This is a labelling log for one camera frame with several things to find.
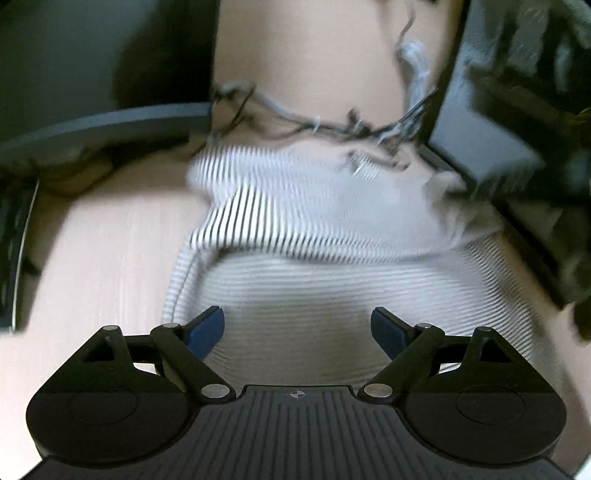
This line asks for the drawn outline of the striped knit garment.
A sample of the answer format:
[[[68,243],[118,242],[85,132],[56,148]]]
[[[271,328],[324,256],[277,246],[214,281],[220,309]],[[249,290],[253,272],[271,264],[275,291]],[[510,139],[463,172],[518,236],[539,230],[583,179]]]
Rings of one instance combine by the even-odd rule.
[[[197,155],[190,188],[211,199],[174,266],[162,319],[221,307],[207,363],[235,387],[346,384],[387,364],[370,334],[385,307],[452,335],[499,331],[554,387],[564,370],[502,249],[489,205],[447,199],[451,174],[393,173],[284,151]]]

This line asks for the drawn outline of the black computer monitor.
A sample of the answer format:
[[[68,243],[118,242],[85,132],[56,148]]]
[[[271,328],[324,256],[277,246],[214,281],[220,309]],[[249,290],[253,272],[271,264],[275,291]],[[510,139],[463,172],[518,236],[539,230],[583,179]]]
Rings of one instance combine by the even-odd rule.
[[[103,145],[150,135],[208,132],[212,105],[185,103],[117,110],[41,128],[1,144],[3,164],[70,147]]]

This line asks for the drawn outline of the black keyboard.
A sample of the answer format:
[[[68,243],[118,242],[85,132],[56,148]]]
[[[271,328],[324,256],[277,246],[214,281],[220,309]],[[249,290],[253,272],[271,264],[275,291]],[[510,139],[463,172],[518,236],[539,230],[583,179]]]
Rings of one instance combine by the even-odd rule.
[[[29,221],[39,188],[35,177],[1,178],[1,331],[17,325],[21,269]]]

